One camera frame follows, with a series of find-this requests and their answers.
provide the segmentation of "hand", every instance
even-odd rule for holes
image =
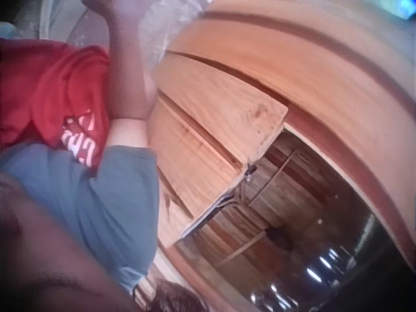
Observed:
[[[82,0],[84,5],[108,21],[137,21],[151,0]]]

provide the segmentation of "sleeve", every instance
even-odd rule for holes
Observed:
[[[22,144],[0,157],[14,176],[127,290],[157,249],[159,179],[150,149],[111,146],[96,172],[68,151]]]

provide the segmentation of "wooden beam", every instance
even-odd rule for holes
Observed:
[[[285,162],[283,163],[283,165],[279,168],[278,171],[276,171],[274,173],[274,175],[272,175],[272,177],[266,182],[265,185],[263,185],[262,188],[260,188],[259,192],[257,192],[257,194],[252,198],[252,200],[249,201],[248,205],[250,206],[256,199],[258,199],[258,197],[260,197],[261,193],[263,193],[263,191],[265,189],[267,189],[267,187],[271,184],[271,182],[273,182],[273,180],[280,175],[280,173],[283,171],[283,169],[287,166],[287,164],[289,163],[289,161],[291,161],[291,159],[293,158],[294,154],[296,154],[296,150],[294,150],[285,160]]]
[[[239,249],[235,250],[233,253],[231,253],[230,255],[228,255],[226,258],[224,258],[220,262],[217,262],[214,265],[214,267],[216,267],[216,268],[221,267],[222,265],[224,265],[227,262],[231,261],[236,256],[238,256],[239,254],[245,252],[248,248],[250,248],[255,243],[257,243],[258,241],[260,241],[264,236],[266,236],[266,232],[264,232],[264,231],[260,232],[255,237],[253,237],[252,239],[250,239],[246,244],[242,245]]]

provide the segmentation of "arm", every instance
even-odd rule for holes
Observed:
[[[111,119],[106,146],[148,147],[146,120],[153,101],[146,97],[138,22],[146,7],[140,0],[83,0],[102,15],[110,33],[108,110]]]

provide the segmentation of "wooden floor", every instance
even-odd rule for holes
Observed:
[[[353,254],[370,216],[352,189],[290,133],[278,137],[252,179],[234,193],[188,239],[246,298],[273,283],[292,297],[312,300],[319,287],[311,291],[310,281],[296,275],[330,248]],[[270,227],[282,227],[294,248],[276,247],[265,235]]]

